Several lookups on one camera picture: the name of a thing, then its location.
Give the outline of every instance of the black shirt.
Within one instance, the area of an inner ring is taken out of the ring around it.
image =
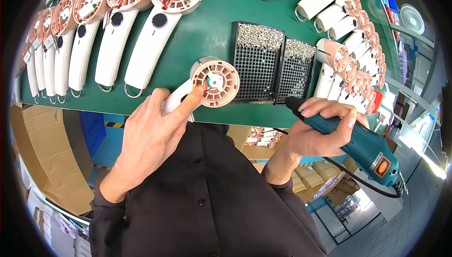
[[[93,256],[326,256],[292,181],[269,185],[221,129],[188,123],[127,201],[110,203],[96,186]]]

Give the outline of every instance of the black button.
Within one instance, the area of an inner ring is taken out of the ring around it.
[[[84,37],[86,34],[86,26],[85,25],[80,25],[79,28],[77,29],[77,35],[79,36],[79,38]]]
[[[163,28],[168,22],[165,14],[159,13],[152,18],[152,25],[156,28]]]
[[[114,27],[119,27],[123,21],[124,21],[124,16],[122,15],[121,12],[116,12],[115,14],[113,14],[113,16],[111,18],[111,22]]]
[[[61,47],[63,47],[63,37],[62,37],[62,36],[59,36],[59,37],[56,39],[56,45],[58,46],[59,49],[60,49]]]

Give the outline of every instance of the person's right hand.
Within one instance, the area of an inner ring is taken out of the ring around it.
[[[169,94],[167,89],[156,88],[127,119],[121,154],[100,185],[108,201],[121,202],[176,150],[204,87],[194,88],[172,113],[162,117],[162,102]]]

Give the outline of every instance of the white fan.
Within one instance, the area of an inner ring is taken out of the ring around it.
[[[410,4],[403,4],[400,8],[400,19],[406,28],[417,34],[423,34],[425,30],[424,20],[419,11]]]

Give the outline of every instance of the orange label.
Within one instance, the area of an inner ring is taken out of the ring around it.
[[[385,156],[382,156],[380,161],[378,162],[376,168],[373,170],[379,177],[384,177],[386,172],[389,169],[389,166],[391,165],[391,162],[389,162],[388,159],[386,159]]]

